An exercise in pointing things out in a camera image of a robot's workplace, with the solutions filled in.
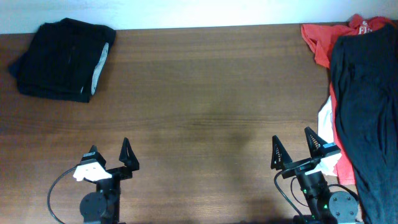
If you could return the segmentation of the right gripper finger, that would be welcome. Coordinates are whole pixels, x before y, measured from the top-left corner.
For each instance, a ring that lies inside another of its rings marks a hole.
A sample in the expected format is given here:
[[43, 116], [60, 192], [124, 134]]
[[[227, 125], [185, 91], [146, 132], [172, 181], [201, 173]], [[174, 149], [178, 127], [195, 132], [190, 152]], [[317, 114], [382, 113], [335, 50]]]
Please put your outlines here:
[[318, 157], [322, 155], [324, 145], [327, 144], [313, 129], [309, 126], [304, 129], [305, 137], [307, 139], [308, 148], [311, 157]]
[[292, 163], [292, 158], [289, 156], [280, 139], [274, 135], [272, 137], [271, 169], [286, 170], [286, 165], [290, 163]]

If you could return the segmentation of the dark green shorts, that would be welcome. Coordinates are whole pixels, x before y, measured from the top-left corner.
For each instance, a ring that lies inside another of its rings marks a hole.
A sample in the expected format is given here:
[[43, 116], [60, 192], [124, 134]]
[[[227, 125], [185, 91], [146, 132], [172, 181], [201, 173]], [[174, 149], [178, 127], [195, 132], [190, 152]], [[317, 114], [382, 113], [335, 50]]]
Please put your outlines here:
[[20, 93], [87, 103], [95, 94], [116, 31], [64, 18], [42, 24], [25, 53], [17, 81]]

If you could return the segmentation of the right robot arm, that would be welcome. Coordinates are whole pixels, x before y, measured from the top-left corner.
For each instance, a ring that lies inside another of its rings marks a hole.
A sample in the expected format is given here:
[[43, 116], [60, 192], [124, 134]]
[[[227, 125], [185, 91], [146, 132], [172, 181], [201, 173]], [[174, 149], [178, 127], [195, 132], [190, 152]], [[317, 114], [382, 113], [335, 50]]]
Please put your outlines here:
[[[328, 143], [309, 127], [304, 129], [310, 157], [294, 162], [278, 136], [272, 137], [271, 169], [277, 171], [274, 184], [279, 193], [297, 212], [294, 224], [359, 223], [358, 194], [341, 184], [329, 184], [325, 174], [332, 173], [341, 157], [341, 149]], [[309, 215], [304, 215], [288, 198], [277, 179], [297, 180], [305, 197]]]

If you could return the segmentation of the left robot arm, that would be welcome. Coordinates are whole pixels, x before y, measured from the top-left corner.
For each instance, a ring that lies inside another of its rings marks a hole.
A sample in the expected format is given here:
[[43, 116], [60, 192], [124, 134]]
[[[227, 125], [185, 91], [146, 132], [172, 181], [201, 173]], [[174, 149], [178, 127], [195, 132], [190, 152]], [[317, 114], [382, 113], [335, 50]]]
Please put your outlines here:
[[119, 161], [121, 167], [106, 169], [106, 160], [93, 145], [84, 154], [73, 177], [96, 185], [80, 202], [84, 224], [117, 224], [120, 222], [121, 181], [131, 179], [139, 170], [139, 161], [132, 151], [128, 138], [123, 139]]

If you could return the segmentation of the white garment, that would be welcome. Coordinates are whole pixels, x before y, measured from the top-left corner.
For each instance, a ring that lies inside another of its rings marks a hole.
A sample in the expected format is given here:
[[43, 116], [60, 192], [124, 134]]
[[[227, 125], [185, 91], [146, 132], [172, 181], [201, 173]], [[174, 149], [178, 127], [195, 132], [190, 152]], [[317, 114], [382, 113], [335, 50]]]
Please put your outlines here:
[[318, 135], [325, 140], [327, 144], [335, 146], [332, 121], [332, 103], [331, 97], [329, 96], [326, 103], [318, 112]]

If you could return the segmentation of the black garment on right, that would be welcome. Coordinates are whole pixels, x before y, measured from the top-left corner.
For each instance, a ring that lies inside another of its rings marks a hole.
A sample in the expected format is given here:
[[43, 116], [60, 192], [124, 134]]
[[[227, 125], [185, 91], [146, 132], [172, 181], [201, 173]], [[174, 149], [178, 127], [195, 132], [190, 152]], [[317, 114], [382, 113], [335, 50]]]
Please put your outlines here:
[[397, 29], [339, 37], [331, 83], [336, 132], [366, 223], [397, 223]]

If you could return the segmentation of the red t-shirt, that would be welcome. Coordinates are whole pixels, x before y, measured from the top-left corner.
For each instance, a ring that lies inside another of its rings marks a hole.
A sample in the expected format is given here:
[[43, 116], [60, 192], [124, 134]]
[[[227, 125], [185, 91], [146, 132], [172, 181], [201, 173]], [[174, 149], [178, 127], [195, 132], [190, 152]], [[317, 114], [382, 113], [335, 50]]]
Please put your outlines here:
[[[359, 14], [354, 14], [347, 25], [316, 25], [304, 24], [301, 26], [301, 35], [303, 40], [314, 53], [315, 63], [330, 68], [331, 55], [335, 42], [341, 36], [346, 35], [363, 35], [375, 30], [383, 28], [385, 25], [392, 25], [397, 27], [397, 24], [392, 20], [376, 16], [365, 19]], [[335, 166], [338, 182], [342, 185], [355, 184], [355, 177], [353, 166], [345, 153], [345, 149], [341, 143], [340, 137], [336, 131], [335, 126], [335, 112], [338, 105], [333, 85], [329, 84], [329, 96], [331, 97], [332, 112], [333, 112], [333, 133], [335, 144], [341, 149], [342, 157]]]

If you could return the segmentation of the folded navy blue garment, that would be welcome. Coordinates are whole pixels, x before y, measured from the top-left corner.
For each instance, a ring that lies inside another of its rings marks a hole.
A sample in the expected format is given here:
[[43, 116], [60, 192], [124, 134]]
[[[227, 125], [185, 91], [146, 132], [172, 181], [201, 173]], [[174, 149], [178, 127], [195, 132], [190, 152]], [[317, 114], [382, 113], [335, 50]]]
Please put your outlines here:
[[11, 74], [12, 77], [17, 78], [19, 71], [21, 69], [21, 64], [23, 63], [25, 55], [22, 54], [18, 57], [15, 61], [7, 66], [8, 72]]

